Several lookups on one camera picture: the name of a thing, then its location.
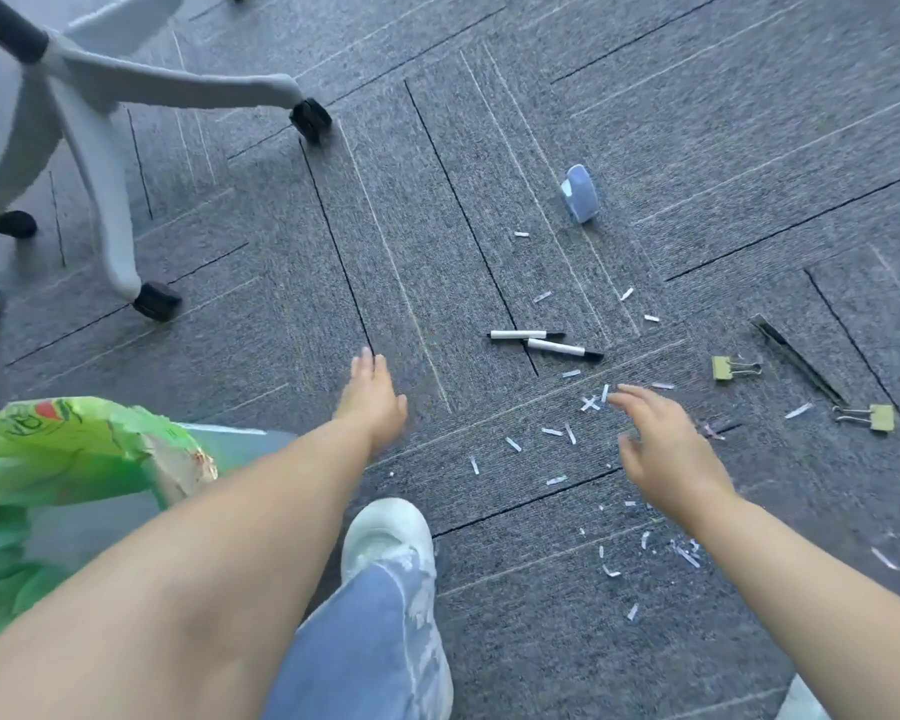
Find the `person's left hand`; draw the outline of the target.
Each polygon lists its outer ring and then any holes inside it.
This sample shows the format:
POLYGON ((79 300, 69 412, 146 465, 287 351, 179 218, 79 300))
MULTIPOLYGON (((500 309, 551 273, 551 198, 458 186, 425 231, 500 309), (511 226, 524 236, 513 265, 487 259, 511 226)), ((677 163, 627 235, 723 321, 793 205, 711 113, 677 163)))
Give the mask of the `person's left hand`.
POLYGON ((391 445, 403 431, 392 429, 395 390, 386 357, 364 346, 350 363, 350 378, 343 388, 333 421, 369 440, 372 454, 391 445))

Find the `person's right hand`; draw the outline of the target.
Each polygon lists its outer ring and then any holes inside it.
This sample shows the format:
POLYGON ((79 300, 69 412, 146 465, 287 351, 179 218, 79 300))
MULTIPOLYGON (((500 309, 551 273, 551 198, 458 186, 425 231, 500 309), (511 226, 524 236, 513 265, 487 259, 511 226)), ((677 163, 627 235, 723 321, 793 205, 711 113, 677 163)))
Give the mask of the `person's right hand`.
POLYGON ((677 401, 641 386, 619 384, 608 402, 632 421, 642 443, 644 476, 626 476, 642 496, 687 533, 739 501, 710 442, 677 401))

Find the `person's right forearm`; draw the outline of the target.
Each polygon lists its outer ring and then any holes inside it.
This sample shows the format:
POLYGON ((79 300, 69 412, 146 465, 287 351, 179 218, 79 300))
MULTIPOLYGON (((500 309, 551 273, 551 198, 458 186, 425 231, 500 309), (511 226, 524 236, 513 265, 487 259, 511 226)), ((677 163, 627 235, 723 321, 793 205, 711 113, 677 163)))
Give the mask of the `person's right forearm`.
POLYGON ((732 491, 677 505, 831 720, 900 720, 900 595, 732 491))

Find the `person's left forearm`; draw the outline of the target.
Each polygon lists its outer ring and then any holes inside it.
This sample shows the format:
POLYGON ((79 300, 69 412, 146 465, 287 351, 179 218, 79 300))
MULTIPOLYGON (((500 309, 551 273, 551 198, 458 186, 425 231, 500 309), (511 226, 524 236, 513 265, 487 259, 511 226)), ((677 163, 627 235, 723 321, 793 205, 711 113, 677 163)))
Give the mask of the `person's left forearm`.
POLYGON ((402 424, 339 414, 100 554, 0 635, 0 720, 256 720, 402 424))

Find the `scattered white paper scraps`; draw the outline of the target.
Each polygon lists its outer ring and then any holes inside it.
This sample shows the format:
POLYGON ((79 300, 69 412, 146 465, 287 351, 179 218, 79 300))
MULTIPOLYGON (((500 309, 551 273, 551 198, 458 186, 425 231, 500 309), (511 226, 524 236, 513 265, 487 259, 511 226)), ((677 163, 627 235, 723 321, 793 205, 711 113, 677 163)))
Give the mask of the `scattered white paper scraps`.
POLYGON ((444 592, 517 573, 504 596, 516 612, 546 611, 600 592, 625 621, 677 612, 734 613, 736 599, 708 551, 646 504, 624 475, 617 436, 636 434, 602 399, 611 377, 657 376, 712 444, 736 490, 854 569, 900 593, 900 432, 837 422, 830 400, 747 318, 762 314, 844 389, 852 407, 885 397, 806 272, 740 307, 692 322, 638 359, 565 379, 548 396, 509 405, 478 429, 499 437, 477 458, 443 531, 452 569, 444 592), (712 378, 711 357, 760 363, 760 375, 712 378))

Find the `olive binder clip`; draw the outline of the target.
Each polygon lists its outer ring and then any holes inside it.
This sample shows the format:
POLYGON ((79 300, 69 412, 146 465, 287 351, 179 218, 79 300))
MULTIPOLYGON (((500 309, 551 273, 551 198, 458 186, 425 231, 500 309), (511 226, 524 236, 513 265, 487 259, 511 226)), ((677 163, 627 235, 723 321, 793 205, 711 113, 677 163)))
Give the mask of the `olive binder clip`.
POLYGON ((876 433, 890 434, 897 427, 896 410, 891 404, 870 404, 865 409, 833 406, 831 413, 837 423, 862 424, 876 433))
POLYGON ((717 382, 731 382, 738 376, 761 375, 763 365, 760 362, 734 362, 729 356, 713 355, 711 373, 717 382))

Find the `translucent grey plastic bag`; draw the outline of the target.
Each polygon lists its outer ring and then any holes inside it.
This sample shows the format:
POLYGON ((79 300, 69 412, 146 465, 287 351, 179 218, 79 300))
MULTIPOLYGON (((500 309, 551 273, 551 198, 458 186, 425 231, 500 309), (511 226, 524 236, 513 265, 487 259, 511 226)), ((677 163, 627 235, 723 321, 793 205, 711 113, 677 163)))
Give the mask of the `translucent grey plastic bag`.
MULTIPOLYGON (((296 437, 282 431, 218 425, 186 423, 184 427, 215 460, 220 476, 286 447, 296 437)), ((31 533, 24 544, 24 556, 74 572, 158 514, 158 501, 148 490, 89 503, 36 508, 29 516, 31 533)))

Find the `black tweezers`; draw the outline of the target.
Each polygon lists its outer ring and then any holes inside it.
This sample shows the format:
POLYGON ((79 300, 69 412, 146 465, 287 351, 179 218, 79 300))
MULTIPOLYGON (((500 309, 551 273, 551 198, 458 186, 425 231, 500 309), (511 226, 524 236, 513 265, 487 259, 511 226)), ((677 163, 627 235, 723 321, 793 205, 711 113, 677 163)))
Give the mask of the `black tweezers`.
POLYGON ((781 356, 789 361, 819 392, 826 396, 832 405, 849 408, 845 390, 838 383, 812 362, 802 350, 798 349, 783 332, 774 326, 762 313, 748 318, 748 322, 771 344, 781 356))

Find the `blue jeans leg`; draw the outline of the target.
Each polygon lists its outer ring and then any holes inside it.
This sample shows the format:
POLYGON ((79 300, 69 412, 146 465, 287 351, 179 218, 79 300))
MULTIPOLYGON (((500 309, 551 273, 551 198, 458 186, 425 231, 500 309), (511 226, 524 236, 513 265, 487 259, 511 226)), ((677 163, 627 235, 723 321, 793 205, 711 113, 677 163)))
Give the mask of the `blue jeans leg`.
POLYGON ((344 552, 340 573, 297 630, 261 720, 449 720, 432 542, 374 535, 344 552))

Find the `green plastic bag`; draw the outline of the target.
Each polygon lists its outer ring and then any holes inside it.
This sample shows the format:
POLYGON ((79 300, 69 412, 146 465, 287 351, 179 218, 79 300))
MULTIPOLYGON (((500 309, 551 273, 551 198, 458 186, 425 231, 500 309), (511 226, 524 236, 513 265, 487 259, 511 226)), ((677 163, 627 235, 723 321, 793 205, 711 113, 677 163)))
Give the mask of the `green plastic bag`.
POLYGON ((93 396, 0 410, 0 633, 74 574, 27 557, 32 511, 150 493, 161 511, 218 479, 180 424, 93 396))

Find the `grey office chair base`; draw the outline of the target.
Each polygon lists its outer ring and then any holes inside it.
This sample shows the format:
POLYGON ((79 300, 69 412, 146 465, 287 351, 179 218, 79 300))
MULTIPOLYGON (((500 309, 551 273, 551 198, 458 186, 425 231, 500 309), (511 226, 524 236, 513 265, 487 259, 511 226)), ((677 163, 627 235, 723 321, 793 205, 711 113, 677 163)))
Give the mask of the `grey office chair base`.
POLYGON ((127 60, 184 0, 116 0, 54 31, 0 0, 0 47, 22 69, 0 156, 0 215, 26 192, 66 141, 96 217, 101 261, 114 291, 132 304, 136 269, 132 213, 113 112, 131 103, 167 108, 291 110, 307 99, 285 73, 228 76, 127 60))

